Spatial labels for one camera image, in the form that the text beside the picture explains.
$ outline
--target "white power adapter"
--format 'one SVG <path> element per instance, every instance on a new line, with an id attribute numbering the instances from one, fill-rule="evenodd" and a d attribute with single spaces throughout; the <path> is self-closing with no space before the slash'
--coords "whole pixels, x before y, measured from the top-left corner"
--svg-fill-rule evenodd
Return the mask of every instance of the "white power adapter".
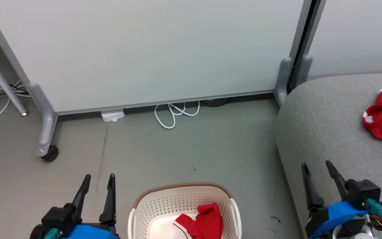
<path id="1" fill-rule="evenodd" d="M 123 112 L 123 109 L 101 111 L 101 116 L 104 122 L 117 122 L 118 119 L 121 119 L 125 116 L 125 112 Z"/>

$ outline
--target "black wheel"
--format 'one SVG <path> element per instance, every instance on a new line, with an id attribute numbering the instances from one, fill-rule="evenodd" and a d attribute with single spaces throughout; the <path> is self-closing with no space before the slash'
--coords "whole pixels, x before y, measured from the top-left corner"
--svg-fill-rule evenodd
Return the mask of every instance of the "black wheel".
<path id="1" fill-rule="evenodd" d="M 50 148 L 48 148 L 48 153 L 41 157 L 41 159 L 44 159 L 47 162 L 53 162 L 54 159 L 56 159 L 58 156 L 58 148 L 57 145 L 50 145 Z"/>
<path id="2" fill-rule="evenodd" d="M 42 224 L 36 225 L 36 227 L 31 231 L 29 239 L 42 239 L 43 226 Z"/>

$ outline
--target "white plastic basket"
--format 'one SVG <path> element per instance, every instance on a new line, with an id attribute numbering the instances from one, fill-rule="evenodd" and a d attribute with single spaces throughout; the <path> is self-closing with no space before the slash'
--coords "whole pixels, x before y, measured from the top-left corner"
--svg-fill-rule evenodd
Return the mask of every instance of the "white plastic basket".
<path id="1" fill-rule="evenodd" d="M 217 203 L 223 217 L 222 239 L 241 239 L 240 213 L 232 194 L 215 183 L 186 183 L 150 189 L 135 201 L 128 239 L 167 239 L 181 214 L 195 220 L 199 205 Z"/>

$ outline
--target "gray fabric upholstery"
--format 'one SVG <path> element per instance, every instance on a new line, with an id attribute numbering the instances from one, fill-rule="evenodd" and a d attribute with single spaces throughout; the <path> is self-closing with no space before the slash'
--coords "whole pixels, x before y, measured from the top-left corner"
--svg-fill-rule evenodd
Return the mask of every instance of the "gray fabric upholstery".
<path id="1" fill-rule="evenodd" d="M 331 160 L 345 180 L 369 179 L 382 189 L 382 141 L 362 124 L 375 102 L 382 74 L 328 77 L 306 82 L 288 95 L 275 126 L 275 137 L 300 223 L 308 220 L 301 163 L 312 172 L 326 204 L 340 201 L 325 161 Z M 382 232 L 374 232 L 382 239 Z"/>

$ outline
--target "gray floor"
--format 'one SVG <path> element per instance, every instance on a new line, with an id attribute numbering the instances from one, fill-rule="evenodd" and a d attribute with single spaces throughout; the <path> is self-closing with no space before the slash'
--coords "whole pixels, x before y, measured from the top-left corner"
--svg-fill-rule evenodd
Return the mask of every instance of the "gray floor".
<path id="1" fill-rule="evenodd" d="M 172 130 L 158 124 L 153 108 L 130 109 L 110 123 L 98 114 L 60 117 L 53 138 L 60 154 L 52 163 L 34 154 L 41 117 L 31 100 L 22 101 L 28 116 L 18 116 L 12 104 L 0 116 L 0 228 L 5 227 L 0 238 L 8 229 L 10 238 L 27 238 L 50 207 L 73 199 L 86 174 L 92 184 L 82 217 L 97 221 L 110 173 L 116 175 L 117 229 L 123 239 L 142 192 L 186 182 L 226 186 L 238 204 L 244 239 L 300 238 L 273 139 L 279 110 L 273 99 L 202 107 L 195 117 L 177 117 Z M 164 109 L 161 120 L 170 124 Z"/>

